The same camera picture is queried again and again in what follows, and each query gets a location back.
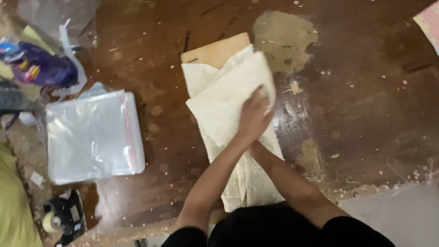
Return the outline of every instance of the worn floor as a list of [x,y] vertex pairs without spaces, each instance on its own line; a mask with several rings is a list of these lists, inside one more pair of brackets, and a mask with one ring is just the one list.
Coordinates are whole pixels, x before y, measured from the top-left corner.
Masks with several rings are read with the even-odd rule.
[[148,166],[77,185],[91,228],[77,244],[170,230],[209,164],[180,55],[242,32],[275,75],[286,161],[330,199],[422,182],[439,158],[439,59],[412,17],[433,2],[103,0],[81,61],[91,81],[135,94]]

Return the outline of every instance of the black shirt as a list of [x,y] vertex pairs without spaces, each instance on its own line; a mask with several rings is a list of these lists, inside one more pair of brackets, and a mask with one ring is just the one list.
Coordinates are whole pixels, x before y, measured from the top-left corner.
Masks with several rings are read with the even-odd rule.
[[239,208],[220,221],[209,239],[186,227],[169,236],[162,247],[234,246],[394,246],[368,225],[351,217],[335,217],[318,229],[291,207]]

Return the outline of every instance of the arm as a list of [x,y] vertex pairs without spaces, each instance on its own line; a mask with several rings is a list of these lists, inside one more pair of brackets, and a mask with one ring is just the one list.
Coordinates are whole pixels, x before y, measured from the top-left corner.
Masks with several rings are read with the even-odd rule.
[[267,128],[273,118],[267,110],[269,100],[260,98],[257,88],[242,106],[241,120],[236,135],[215,158],[189,192],[177,219],[175,230],[193,226],[207,232],[213,206],[221,196],[239,158]]
[[255,141],[249,152],[273,181],[274,186],[297,212],[318,228],[337,216],[349,216],[328,200],[312,182]]

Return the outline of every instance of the black sleeve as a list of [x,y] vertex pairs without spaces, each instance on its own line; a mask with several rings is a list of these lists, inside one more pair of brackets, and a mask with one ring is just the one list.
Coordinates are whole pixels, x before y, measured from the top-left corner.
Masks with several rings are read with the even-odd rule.
[[185,227],[171,234],[162,247],[207,247],[207,236],[198,228]]
[[347,216],[330,219],[322,228],[331,245],[340,246],[392,246],[388,238],[363,222]]

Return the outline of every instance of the yellow-green cloth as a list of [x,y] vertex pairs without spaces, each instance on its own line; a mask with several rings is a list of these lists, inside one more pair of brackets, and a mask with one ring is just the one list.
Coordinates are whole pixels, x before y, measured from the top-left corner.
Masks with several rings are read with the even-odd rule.
[[0,247],[41,247],[11,149],[0,144]]

